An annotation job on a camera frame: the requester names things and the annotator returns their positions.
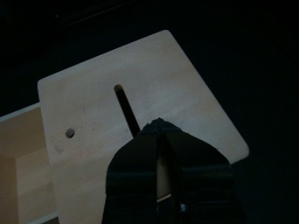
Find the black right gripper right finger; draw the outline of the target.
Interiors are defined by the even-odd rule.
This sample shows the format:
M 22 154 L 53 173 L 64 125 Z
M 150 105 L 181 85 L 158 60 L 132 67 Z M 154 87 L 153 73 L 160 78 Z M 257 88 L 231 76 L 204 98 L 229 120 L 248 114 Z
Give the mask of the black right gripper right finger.
M 157 128 L 177 224 L 247 224 L 227 158 L 161 118 Z

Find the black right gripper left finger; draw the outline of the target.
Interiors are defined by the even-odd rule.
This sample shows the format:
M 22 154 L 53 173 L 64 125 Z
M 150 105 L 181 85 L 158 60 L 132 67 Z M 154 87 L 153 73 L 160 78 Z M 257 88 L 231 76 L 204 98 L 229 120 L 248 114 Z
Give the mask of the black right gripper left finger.
M 163 119 L 148 123 L 117 150 L 106 168 L 101 224 L 156 224 L 157 138 Z

